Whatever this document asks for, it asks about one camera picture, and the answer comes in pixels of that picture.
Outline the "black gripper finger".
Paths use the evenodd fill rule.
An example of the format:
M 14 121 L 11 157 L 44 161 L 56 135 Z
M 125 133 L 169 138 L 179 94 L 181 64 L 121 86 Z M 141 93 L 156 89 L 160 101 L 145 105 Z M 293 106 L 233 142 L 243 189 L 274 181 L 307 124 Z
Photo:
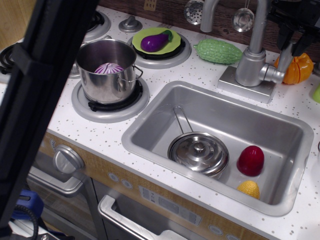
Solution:
M 301 56 L 305 50 L 313 43 L 314 36 L 312 34 L 303 34 L 298 42 L 293 44 L 293 50 L 291 55 L 293 57 Z
M 277 47 L 279 50 L 285 50 L 289 44 L 295 44 L 295 41 L 292 39 L 295 31 L 287 26 L 286 24 L 282 24 L 279 27 L 278 37 L 277 37 Z

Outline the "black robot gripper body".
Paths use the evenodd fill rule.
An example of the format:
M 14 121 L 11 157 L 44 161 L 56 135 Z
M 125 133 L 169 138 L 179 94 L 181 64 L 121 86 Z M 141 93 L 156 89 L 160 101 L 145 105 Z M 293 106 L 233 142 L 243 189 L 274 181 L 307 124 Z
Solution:
M 273 0 L 267 19 L 303 35 L 320 36 L 318 0 Z

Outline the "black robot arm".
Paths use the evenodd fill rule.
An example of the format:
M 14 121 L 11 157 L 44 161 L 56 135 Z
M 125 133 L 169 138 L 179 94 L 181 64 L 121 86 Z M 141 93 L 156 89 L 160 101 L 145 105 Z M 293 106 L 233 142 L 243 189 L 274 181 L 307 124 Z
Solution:
M 84 26 L 89 23 L 96 0 L 42 1 L 40 9 L 31 16 L 26 31 L 26 50 L 31 57 L 42 56 L 42 63 L 50 64 L 52 73 L 42 80 L 34 71 L 25 75 L 21 68 L 5 93 L 0 115 L 0 130 L 6 152 L 22 155 L 22 162 L 30 159 L 30 150 L 40 146 L 40 140 L 49 131 L 61 141 L 69 141 L 83 149 L 88 166 L 85 172 L 99 182 L 110 181 L 107 174 L 134 175 L 139 182 L 146 182 L 156 192 L 201 216 L 203 222 L 225 218 L 246 229 L 268 238 L 315 239 L 320 233 L 320 155 L 316 130 L 320 127 L 320 106 L 309 98 L 315 77 L 303 87 L 277 88 L 277 95 L 264 110 L 295 120 L 304 120 L 311 128 L 311 142 L 302 167 L 297 172 L 297 191 L 292 209 L 284 216 L 269 216 L 247 203 L 240 203 L 215 190 L 216 180 L 209 186 L 195 182 L 158 163 L 151 162 L 124 147 L 124 133 L 136 123 L 137 118 L 120 123 L 103 125 L 81 118 L 71 106 L 73 84 L 67 71 L 80 47 Z

